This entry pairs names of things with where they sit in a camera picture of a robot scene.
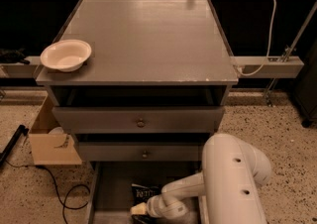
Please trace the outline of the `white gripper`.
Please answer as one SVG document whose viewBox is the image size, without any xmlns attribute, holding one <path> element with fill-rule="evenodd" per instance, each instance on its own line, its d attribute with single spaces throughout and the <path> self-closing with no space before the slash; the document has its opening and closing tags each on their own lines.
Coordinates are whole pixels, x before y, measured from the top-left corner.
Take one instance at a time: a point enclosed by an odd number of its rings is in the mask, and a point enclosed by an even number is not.
<svg viewBox="0 0 317 224">
<path fill-rule="evenodd" d="M 160 195 L 151 197 L 147 204 L 145 202 L 139 203 L 130 209 L 132 215 L 147 215 L 155 218 L 165 217 L 166 205 Z"/>
</svg>

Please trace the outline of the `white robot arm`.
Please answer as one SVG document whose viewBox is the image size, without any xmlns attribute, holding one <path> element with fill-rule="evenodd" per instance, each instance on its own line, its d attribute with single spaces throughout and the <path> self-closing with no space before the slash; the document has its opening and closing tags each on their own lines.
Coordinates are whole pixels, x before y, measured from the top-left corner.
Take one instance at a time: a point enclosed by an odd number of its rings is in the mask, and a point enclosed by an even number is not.
<svg viewBox="0 0 317 224">
<path fill-rule="evenodd" d="M 215 134 L 203 147 L 201 172 L 166 184 L 131 214 L 172 220 L 188 212 L 185 199 L 203 197 L 210 224 L 267 224 L 258 188 L 270 175 L 262 151 L 235 136 Z"/>
</svg>

